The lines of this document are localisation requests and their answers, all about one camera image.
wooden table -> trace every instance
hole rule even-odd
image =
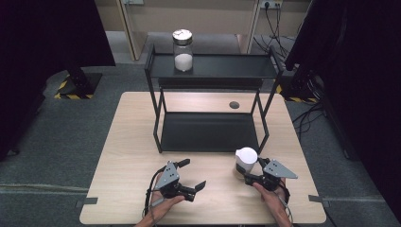
[[[267,100],[269,94],[263,94]],[[241,112],[251,108],[254,94],[244,93],[165,93],[172,111]],[[237,101],[240,108],[229,107]],[[206,181],[193,202],[174,206],[160,224],[266,224],[274,223],[260,194],[233,175],[235,151],[159,153],[152,136],[154,110],[149,93],[122,95],[109,135],[100,156],[80,221],[84,224],[131,224],[142,218],[145,194],[154,172],[167,161],[189,158],[191,164],[179,168],[180,183],[194,187]],[[309,201],[318,196],[304,154],[284,100],[275,96],[267,114],[270,137],[261,152],[295,172],[299,179],[287,180],[291,197],[289,208],[295,223],[322,223],[325,213],[320,203]],[[263,135],[260,120],[255,119],[258,134]],[[256,164],[254,174],[261,174]]]

person's right hand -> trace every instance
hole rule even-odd
[[[282,179],[282,183],[284,184],[283,186],[285,186],[286,179]],[[262,202],[268,206],[277,224],[280,227],[291,226],[291,221],[286,213],[286,207],[278,198],[280,197],[282,201],[285,200],[286,194],[284,193],[283,188],[277,187],[274,192],[271,192],[259,183],[253,183],[253,187],[256,188],[256,190],[260,193]]]

jar with white contents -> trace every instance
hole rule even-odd
[[[180,29],[173,33],[174,64],[176,69],[185,72],[192,68],[192,33]]]

gray floor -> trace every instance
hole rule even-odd
[[[127,91],[148,90],[143,71],[147,50],[141,60],[131,61],[124,33],[108,32],[108,37],[117,66],[84,68],[103,74],[94,97],[56,99],[53,96],[67,73],[51,77],[42,108],[20,141],[21,153],[0,163],[0,226],[83,226],[77,203],[91,184],[118,100]],[[263,43],[260,36],[256,38]],[[290,49],[291,38],[281,41]],[[149,43],[155,43],[160,52],[172,48],[170,36],[164,33],[151,33]],[[238,53],[239,48],[234,35],[196,35],[194,51]],[[263,50],[254,44],[252,53],[263,54]],[[292,119],[310,108],[302,102],[286,105]],[[301,145],[334,222],[338,226],[400,226],[362,163],[344,157],[324,113],[316,112],[309,120]],[[328,218],[322,224],[301,226],[334,224]]]

shelf lower tier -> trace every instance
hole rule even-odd
[[[250,113],[166,113],[162,151],[259,150]]]

